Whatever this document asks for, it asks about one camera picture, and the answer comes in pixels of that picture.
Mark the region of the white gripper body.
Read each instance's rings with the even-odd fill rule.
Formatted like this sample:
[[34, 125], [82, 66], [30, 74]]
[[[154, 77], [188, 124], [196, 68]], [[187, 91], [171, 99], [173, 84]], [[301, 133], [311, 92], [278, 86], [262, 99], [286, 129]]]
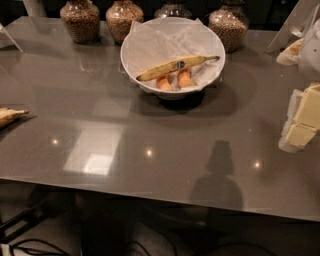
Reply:
[[320, 18], [311, 26], [300, 47], [299, 71], [310, 81], [320, 80]]

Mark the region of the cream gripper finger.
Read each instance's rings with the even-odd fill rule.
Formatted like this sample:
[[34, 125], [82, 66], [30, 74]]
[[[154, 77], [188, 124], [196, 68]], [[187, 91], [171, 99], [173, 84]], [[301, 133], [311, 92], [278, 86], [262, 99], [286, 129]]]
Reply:
[[300, 38], [290, 44], [284, 51], [282, 51], [276, 61], [282, 65], [296, 65], [299, 63], [300, 48], [304, 39]]

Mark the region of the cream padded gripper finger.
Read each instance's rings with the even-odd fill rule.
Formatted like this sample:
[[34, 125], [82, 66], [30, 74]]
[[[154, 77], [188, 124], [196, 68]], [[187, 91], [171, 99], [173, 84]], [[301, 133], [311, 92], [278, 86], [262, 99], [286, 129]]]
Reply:
[[320, 83], [311, 83], [304, 91], [293, 91], [287, 117], [278, 147], [296, 153], [320, 131]]

